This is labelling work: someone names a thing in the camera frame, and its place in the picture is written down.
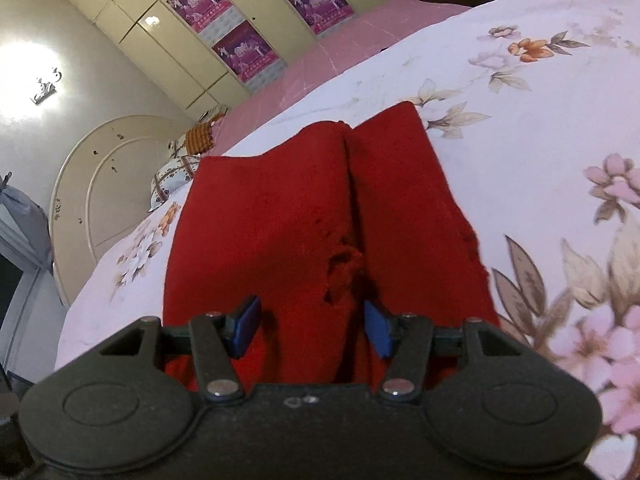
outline pillow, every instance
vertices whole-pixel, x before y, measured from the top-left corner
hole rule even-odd
[[[211,138],[211,127],[213,124],[225,116],[227,107],[219,105],[209,111],[214,114],[212,118],[203,123],[197,124],[178,140],[169,142],[169,158],[178,158],[185,155],[199,155],[208,152],[213,148],[213,139]]]
[[[151,213],[169,200],[171,193],[193,180],[200,164],[199,156],[172,158],[151,180]]]

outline gray curtain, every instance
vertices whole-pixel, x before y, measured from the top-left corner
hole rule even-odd
[[[4,205],[33,248],[43,269],[52,270],[53,250],[49,237],[49,222],[42,208],[19,189],[8,186],[9,173],[0,182],[0,204]]]

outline white wall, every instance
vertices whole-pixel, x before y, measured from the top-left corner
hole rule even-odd
[[[26,68],[21,53],[34,56]],[[55,64],[63,77],[58,92],[36,106],[20,92],[39,62]],[[75,144],[106,121],[131,114],[193,124],[67,0],[0,0],[0,173],[12,171],[13,186],[48,211],[58,171]],[[53,278],[42,276],[37,286],[13,370],[31,381],[52,371],[65,314]]]

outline silver bolt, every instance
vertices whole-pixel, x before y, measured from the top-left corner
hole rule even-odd
[[[218,379],[207,384],[207,391],[216,397],[227,397],[233,395],[240,389],[235,381],[230,379]]]
[[[415,384],[408,379],[389,379],[382,385],[382,389],[393,396],[407,395],[415,390]]]
[[[289,399],[284,400],[284,405],[295,410],[302,406],[302,399],[300,397],[289,397]]]

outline folded red fabric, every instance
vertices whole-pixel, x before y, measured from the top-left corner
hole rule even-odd
[[[496,322],[471,226],[415,107],[357,128],[322,122],[261,156],[200,163],[175,233],[164,323],[228,312],[249,294],[262,324],[234,362],[256,382],[375,384],[362,300],[439,324]],[[167,372],[193,386],[190,360]]]

